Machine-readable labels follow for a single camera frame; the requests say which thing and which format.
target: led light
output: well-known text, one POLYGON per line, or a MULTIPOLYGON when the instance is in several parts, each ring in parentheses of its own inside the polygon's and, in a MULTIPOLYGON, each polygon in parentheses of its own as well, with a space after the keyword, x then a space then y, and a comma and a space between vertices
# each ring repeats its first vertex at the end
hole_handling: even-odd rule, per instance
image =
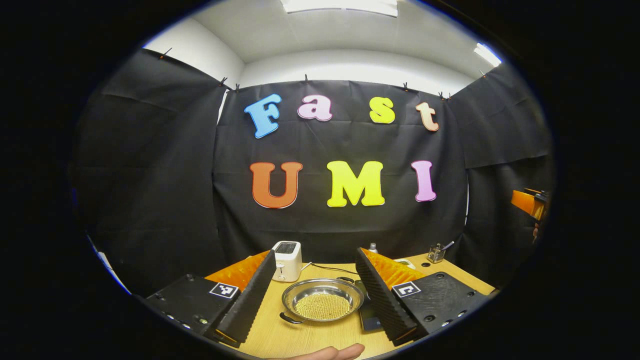
POLYGON ((397 0, 280 0, 287 13, 320 9, 347 9, 398 16, 397 0))
POLYGON ((502 63, 502 61, 498 59, 498 57, 495 54, 493 54, 491 50, 489 50, 489 48, 487 48, 483 44, 477 43, 476 46, 477 47, 474 50, 474 53, 482 56, 482 58, 485 59, 491 65, 493 65, 493 67, 496 67, 502 63))

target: white toaster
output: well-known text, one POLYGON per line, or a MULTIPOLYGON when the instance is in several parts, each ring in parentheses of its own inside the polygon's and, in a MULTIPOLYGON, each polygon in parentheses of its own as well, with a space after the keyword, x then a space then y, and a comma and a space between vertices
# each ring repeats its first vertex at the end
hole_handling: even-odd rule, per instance
POLYGON ((294 282, 300 277, 302 249, 297 241, 278 241, 272 248, 276 257, 276 272, 273 280, 294 282))

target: wooden table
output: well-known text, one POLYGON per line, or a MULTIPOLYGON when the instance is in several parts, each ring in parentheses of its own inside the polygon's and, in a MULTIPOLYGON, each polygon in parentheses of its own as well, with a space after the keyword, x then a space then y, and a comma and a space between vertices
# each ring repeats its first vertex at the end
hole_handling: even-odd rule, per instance
MULTIPOLYGON (((473 277, 447 260, 437 264, 430 263, 431 266, 423 267, 420 264, 429 262, 426 254, 411 256, 406 259, 411 261, 416 270, 423 274, 431 275, 435 272, 443 271, 479 293, 489 295, 493 291, 492 286, 473 277)), ((352 272, 356 271, 355 264, 318 265, 341 268, 352 272)), ((336 278, 338 276, 346 276, 354 280, 360 279, 356 274, 327 270, 310 265, 302 270, 298 281, 316 277, 336 278)), ((387 339, 387 335, 382 329, 365 334, 360 325, 360 313, 358 311, 334 322, 304 322, 297 325, 288 323, 280 318, 280 313, 285 311, 284 305, 282 305, 282 293, 292 284, 294 283, 271 281, 249 336, 246 342, 240 346, 239 351, 262 358, 283 358, 308 354, 329 346, 342 349, 354 343, 361 343, 365 346, 365 350, 356 359, 359 360, 380 355, 411 343, 395 347, 387 339)))

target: hand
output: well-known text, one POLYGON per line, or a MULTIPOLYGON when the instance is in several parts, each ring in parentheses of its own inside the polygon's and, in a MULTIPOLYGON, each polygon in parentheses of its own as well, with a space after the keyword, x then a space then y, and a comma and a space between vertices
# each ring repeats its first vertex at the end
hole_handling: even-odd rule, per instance
POLYGON ((324 349, 312 352, 311 354, 298 355, 279 360, 354 360, 364 351, 364 345, 353 344, 348 348, 338 351, 335 347, 326 347, 324 349))

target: black cloth backdrop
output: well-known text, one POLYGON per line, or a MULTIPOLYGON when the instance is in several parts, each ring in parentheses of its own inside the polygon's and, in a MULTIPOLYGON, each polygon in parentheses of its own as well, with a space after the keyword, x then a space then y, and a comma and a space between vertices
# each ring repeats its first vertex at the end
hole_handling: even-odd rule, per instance
POLYGON ((498 288, 533 251, 534 220, 513 190, 552 191, 551 134, 513 67, 501 64, 450 100, 468 169, 469 209, 455 262, 498 288))
MULTIPOLYGON (((228 262, 270 249, 277 241, 302 244, 304 261, 349 263, 357 247, 376 243, 381 254, 392 258, 426 252, 435 243, 449 243, 462 233, 467 204, 467 177, 456 123, 447 101, 422 92, 356 81, 295 81, 242 88, 227 94, 216 132, 214 185, 218 224, 228 262), (245 107, 271 94, 282 101, 279 128, 262 138, 254 136, 252 118, 245 107), (333 117, 329 121, 303 119, 297 109, 306 95, 328 97, 333 117), (369 100, 388 97, 396 119, 377 124, 369 118, 369 100), (428 131, 416 105, 427 102, 435 109, 440 129, 428 131), (366 161, 379 161, 382 206, 330 208, 330 161, 346 161, 358 176, 366 161), (413 161, 432 162, 431 182, 437 198, 417 202, 413 161), (298 197, 284 209, 263 208, 252 197, 255 162, 269 162, 271 193, 284 193, 280 165, 303 165, 298 197)), ((449 252, 453 258, 456 247, 449 252)))
POLYGON ((70 166, 88 234, 143 296, 224 264, 211 170, 226 87, 160 55, 140 50, 96 90, 70 166))

